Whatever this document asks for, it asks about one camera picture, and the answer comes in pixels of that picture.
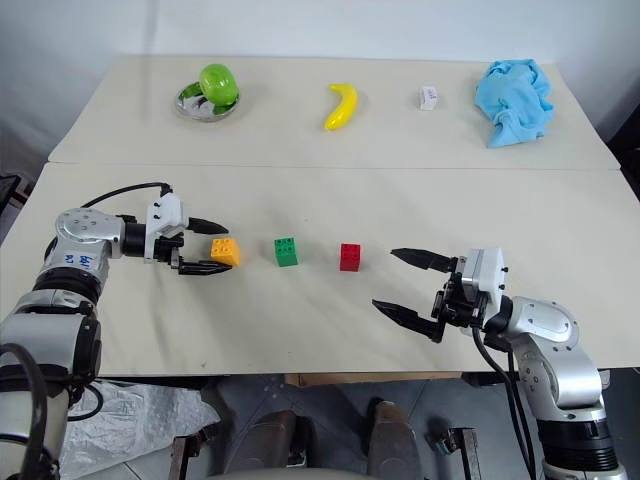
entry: red block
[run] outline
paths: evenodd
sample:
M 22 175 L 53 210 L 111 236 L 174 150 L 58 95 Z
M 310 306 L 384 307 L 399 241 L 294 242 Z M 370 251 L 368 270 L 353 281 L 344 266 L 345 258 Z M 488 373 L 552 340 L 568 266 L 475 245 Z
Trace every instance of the red block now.
M 360 268 L 360 245 L 343 243 L 340 247 L 340 271 L 357 272 Z

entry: black cable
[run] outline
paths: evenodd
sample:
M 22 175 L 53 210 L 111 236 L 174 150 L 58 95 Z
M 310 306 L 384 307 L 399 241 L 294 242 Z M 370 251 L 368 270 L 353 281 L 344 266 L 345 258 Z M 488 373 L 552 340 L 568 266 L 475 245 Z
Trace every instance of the black cable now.
M 96 407 L 88 413 L 67 417 L 67 422 L 79 422 L 80 420 L 86 420 L 87 418 L 91 418 L 94 415 L 97 415 L 98 412 L 102 410 L 102 405 L 104 405 L 104 398 L 102 397 L 100 390 L 98 390 L 93 385 L 87 385 L 85 388 L 95 395 L 96 400 L 98 401 L 98 405 L 96 405 Z
M 38 478 L 47 426 L 47 387 L 40 367 L 26 348 L 16 343 L 5 343 L 0 345 L 0 356 L 5 353 L 11 353 L 18 359 L 29 382 L 31 393 L 31 426 L 19 478 Z
M 509 402 L 509 413 L 511 414 L 511 423 L 513 424 L 513 431 L 516 434 L 516 439 L 518 440 L 518 447 L 520 447 L 520 453 L 522 454 L 522 459 L 524 460 L 524 464 L 527 467 L 527 472 L 531 477 L 532 470 L 529 464 L 529 456 L 527 453 L 527 449 L 526 449 L 524 440 L 522 439 L 522 432 L 520 431 L 520 425 L 518 424 L 518 415 L 516 411 L 515 396 L 513 394 L 513 388 L 511 386 L 511 379 L 509 378 L 507 373 L 502 369 L 502 367 L 500 367 L 500 365 L 496 363 L 493 357 L 489 355 L 489 352 L 487 351 L 487 349 L 482 343 L 482 340 L 480 339 L 480 329 L 478 327 L 474 327 L 472 329 L 472 332 L 473 332 L 473 342 L 476 344 L 476 348 L 478 349 L 478 352 L 480 352 L 480 355 L 482 355 L 482 358 L 485 359 L 485 361 L 489 364 L 489 366 L 491 366 L 491 368 L 493 368 L 493 370 L 498 375 L 500 375 L 500 377 L 502 377 L 502 380 L 504 381 L 505 390 L 507 392 L 507 401 Z
M 533 443 L 531 442 L 531 432 L 529 431 L 529 424 L 527 423 L 527 417 L 522 407 L 522 400 L 520 399 L 520 392 L 518 391 L 518 382 L 516 379 L 516 370 L 513 361 L 513 352 L 507 352 L 507 360 L 509 362 L 509 376 L 511 377 L 511 386 L 513 388 L 513 394 L 516 400 L 516 408 L 518 409 L 518 415 L 520 416 L 520 425 L 522 425 L 522 433 L 524 440 L 527 444 L 527 454 L 529 456 L 529 467 L 531 469 L 531 475 L 535 478 L 536 475 L 536 457 L 533 451 Z
M 115 197 L 116 195 L 120 195 L 121 193 L 131 192 L 132 190 L 140 190 L 140 189 L 143 189 L 143 188 L 154 188 L 154 187 L 160 187 L 160 196 L 161 197 L 166 195 L 167 193 L 170 193 L 170 192 L 173 191 L 171 189 L 171 185 L 169 185 L 168 183 L 165 183 L 165 182 L 137 183 L 136 185 L 129 185 L 128 187 L 118 188 L 116 190 L 112 190 L 110 192 L 107 192 L 104 195 L 100 195 L 99 197 L 96 197 L 93 200 L 89 200 L 87 203 L 82 205 L 80 208 L 93 207 L 96 203 L 99 203 L 99 202 L 101 202 L 103 200 L 106 200 L 107 198 Z M 44 259 L 45 260 L 47 259 L 47 257 L 51 253 L 51 250 L 53 250 L 53 247 L 56 246 L 56 240 L 57 239 L 54 238 L 53 240 L 51 240 L 51 242 L 49 242 L 49 245 L 47 245 L 47 248 L 44 251 Z

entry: white plastic sheet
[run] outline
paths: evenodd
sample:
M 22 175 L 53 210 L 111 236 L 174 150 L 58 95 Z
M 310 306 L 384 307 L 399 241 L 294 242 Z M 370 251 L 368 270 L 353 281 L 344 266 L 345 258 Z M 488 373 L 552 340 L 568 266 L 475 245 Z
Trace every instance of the white plastic sheet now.
M 196 433 L 219 421 L 198 391 L 107 382 L 95 385 L 104 406 L 96 416 L 68 424 L 60 455 L 65 480 L 165 448 L 176 435 Z M 95 405 L 91 392 L 85 391 L 69 415 L 86 413 Z

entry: green block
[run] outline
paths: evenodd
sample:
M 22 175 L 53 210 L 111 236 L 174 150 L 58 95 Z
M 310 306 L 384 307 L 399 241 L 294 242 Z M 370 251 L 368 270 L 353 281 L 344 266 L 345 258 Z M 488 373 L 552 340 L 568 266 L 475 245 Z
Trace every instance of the green block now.
M 281 267 L 290 267 L 298 264 L 298 256 L 296 255 L 296 243 L 293 237 L 279 238 L 274 242 L 276 251 L 276 260 Z

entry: small white box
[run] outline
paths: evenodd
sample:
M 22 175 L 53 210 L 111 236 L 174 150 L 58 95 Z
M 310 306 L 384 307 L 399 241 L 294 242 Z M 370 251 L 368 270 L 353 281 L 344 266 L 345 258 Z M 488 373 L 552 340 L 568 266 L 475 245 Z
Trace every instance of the small white box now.
M 420 90 L 420 110 L 433 110 L 438 103 L 438 91 L 436 87 L 429 85 Z

